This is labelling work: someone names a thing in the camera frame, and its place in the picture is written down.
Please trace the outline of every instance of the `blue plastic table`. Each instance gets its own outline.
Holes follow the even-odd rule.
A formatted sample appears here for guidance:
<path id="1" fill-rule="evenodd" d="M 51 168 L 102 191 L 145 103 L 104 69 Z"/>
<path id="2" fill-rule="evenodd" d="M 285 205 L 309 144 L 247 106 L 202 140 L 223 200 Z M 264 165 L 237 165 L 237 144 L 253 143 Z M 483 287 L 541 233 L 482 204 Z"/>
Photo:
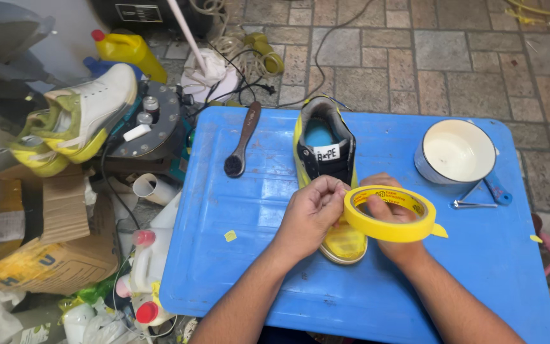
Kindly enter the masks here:
<path id="1" fill-rule="evenodd" d="M 224 174 L 247 109 L 201 113 L 160 289 L 172 313 L 204 316 L 271 241 L 298 188 L 292 133 L 298 111 L 263 109 L 246 152 L 245 173 Z M 513 195 L 509 206 L 454 210 L 470 186 L 432 184 L 413 153 L 442 117 L 343 113 L 356 136 L 359 179 L 385 171 L 434 203 L 448 239 L 424 240 L 430 253 L 528 343 L 550 343 L 550 300 L 510 132 L 499 121 L 472 119 L 499 150 L 496 173 Z M 493 202 L 485 185 L 467 201 Z M 227 242 L 224 233 L 234 230 Z M 351 266 L 316 252 L 286 276 L 266 324 L 388 343 L 440 343 L 412 286 L 369 238 Z"/>

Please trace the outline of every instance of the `sneaker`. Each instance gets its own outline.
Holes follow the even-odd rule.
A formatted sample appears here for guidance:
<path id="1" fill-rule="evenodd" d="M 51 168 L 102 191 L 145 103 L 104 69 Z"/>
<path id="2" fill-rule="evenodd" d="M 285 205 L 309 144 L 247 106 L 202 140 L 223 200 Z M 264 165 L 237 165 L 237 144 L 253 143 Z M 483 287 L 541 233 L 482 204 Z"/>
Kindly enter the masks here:
<path id="1" fill-rule="evenodd" d="M 51 177 L 65 169 L 69 160 L 50 149 L 42 138 L 31 135 L 32 129 L 43 126 L 38 118 L 39 114 L 37 111 L 27 116 L 25 128 L 14 140 L 7 143 L 7 150 L 37 176 Z"/>
<path id="2" fill-rule="evenodd" d="M 46 92 L 50 112 L 44 115 L 45 126 L 33 134 L 73 163 L 82 163 L 99 151 L 136 96 L 133 69 L 115 64 L 92 82 Z"/>
<path id="3" fill-rule="evenodd" d="M 306 100 L 296 121 L 293 137 L 298 187 L 321 175 L 329 175 L 357 187 L 356 138 L 341 118 L 336 104 L 327 97 Z M 331 227 L 320 251 L 333 262 L 353 264 L 366 253 L 367 238 L 343 218 Z"/>

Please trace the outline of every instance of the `forearm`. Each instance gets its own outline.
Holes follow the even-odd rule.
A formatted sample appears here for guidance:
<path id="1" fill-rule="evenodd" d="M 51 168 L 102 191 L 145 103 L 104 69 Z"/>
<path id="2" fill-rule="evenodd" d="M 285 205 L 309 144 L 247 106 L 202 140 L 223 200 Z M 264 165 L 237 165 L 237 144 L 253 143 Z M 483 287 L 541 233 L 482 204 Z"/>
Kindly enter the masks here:
<path id="1" fill-rule="evenodd" d="M 425 249 L 399 268 L 415 287 L 445 343 L 524 343 Z"/>
<path id="2" fill-rule="evenodd" d="M 203 318 L 191 344 L 256 343 L 292 262 L 267 247 Z"/>

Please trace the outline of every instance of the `white sneaker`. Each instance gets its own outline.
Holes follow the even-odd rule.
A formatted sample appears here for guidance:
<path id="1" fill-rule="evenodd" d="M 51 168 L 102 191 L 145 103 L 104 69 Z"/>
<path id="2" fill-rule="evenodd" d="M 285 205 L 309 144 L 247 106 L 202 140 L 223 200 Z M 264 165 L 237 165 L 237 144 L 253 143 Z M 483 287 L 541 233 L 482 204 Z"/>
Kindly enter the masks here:
<path id="1" fill-rule="evenodd" d="M 45 126 L 32 131 L 53 151 L 74 163 L 93 157 L 111 129 L 133 105 L 137 81 L 124 63 L 113 65 L 98 79 L 44 94 L 50 113 Z"/>

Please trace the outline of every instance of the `white pole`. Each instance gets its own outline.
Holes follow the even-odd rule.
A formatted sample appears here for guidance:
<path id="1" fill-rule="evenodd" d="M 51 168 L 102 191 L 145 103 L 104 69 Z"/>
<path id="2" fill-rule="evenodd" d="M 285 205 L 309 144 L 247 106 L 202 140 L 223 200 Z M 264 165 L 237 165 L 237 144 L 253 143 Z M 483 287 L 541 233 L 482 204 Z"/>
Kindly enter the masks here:
<path id="1" fill-rule="evenodd" d="M 190 49 L 193 50 L 194 56 L 197 59 L 197 62 L 199 63 L 201 70 L 203 71 L 203 75 L 205 75 L 205 71 L 207 70 L 207 67 L 205 66 L 205 61 L 201 57 L 201 53 L 199 52 L 199 47 L 197 47 L 197 43 L 194 41 L 193 35 L 190 33 L 190 28 L 186 23 L 186 19 L 181 14 L 181 10 L 179 5 L 177 4 L 177 0 L 167 0 L 167 2 L 169 3 L 169 6 L 171 6 L 171 9 L 173 10 L 173 15 L 175 15 L 175 19 L 177 19 L 177 22 L 180 25 L 181 30 L 184 32 L 184 36 L 186 37 L 188 44 L 190 44 Z"/>

